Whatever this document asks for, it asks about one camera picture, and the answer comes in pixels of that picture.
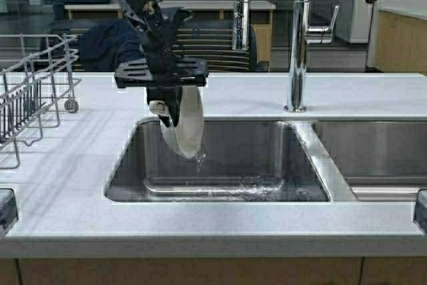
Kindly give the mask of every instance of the chrome faucet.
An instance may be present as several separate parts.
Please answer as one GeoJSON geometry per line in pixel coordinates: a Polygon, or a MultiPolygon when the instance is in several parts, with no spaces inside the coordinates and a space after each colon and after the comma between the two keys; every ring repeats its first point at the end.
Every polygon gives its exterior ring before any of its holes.
{"type": "MultiPolygon", "coordinates": [[[[250,0],[235,0],[233,50],[248,50],[250,0]]],[[[308,45],[329,44],[334,38],[334,27],[340,7],[337,5],[329,26],[314,27],[309,24],[310,0],[294,1],[292,31],[292,56],[289,70],[288,105],[290,112],[303,112],[305,76],[308,68],[308,45]]]]}

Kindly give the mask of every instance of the water splash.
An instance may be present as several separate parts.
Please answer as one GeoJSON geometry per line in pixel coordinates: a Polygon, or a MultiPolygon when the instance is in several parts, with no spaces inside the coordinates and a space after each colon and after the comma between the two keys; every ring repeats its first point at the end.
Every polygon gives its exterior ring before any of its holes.
{"type": "Polygon", "coordinates": [[[196,154],[194,159],[197,164],[197,173],[200,174],[203,164],[207,159],[207,152],[203,145],[200,147],[200,151],[196,154]]]}

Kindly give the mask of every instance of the double sink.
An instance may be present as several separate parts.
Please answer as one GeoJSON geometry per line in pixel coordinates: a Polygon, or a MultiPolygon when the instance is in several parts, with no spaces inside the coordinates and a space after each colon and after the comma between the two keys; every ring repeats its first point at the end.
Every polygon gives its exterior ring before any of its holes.
{"type": "Polygon", "coordinates": [[[196,160],[141,122],[106,188],[115,202],[385,202],[427,188],[427,122],[207,119],[196,160]]]}

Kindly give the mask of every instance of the black chair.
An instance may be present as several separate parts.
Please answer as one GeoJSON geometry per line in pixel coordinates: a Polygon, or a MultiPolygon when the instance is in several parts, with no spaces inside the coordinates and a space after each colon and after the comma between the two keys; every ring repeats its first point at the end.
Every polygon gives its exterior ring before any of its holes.
{"type": "MultiPolygon", "coordinates": [[[[47,33],[53,35],[81,35],[99,23],[110,19],[72,19],[54,21],[47,33]]],[[[190,21],[182,25],[173,46],[176,55],[207,61],[209,72],[268,72],[270,62],[258,63],[254,29],[250,28],[250,50],[233,51],[233,22],[230,20],[190,21]]],[[[80,62],[74,71],[84,71],[80,62]]]]}

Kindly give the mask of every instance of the wooden cabinet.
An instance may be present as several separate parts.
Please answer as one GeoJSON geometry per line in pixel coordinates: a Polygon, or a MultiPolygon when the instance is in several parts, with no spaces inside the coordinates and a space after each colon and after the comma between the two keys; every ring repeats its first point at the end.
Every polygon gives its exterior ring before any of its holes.
{"type": "Polygon", "coordinates": [[[361,259],[21,260],[23,285],[357,285],[361,259]]]}
{"type": "Polygon", "coordinates": [[[380,11],[375,67],[427,75],[427,20],[380,11]]]}
{"type": "Polygon", "coordinates": [[[425,285],[427,258],[366,258],[362,285],[425,285]]]}
{"type": "Polygon", "coordinates": [[[0,284],[20,285],[15,260],[0,260],[0,284]]]}

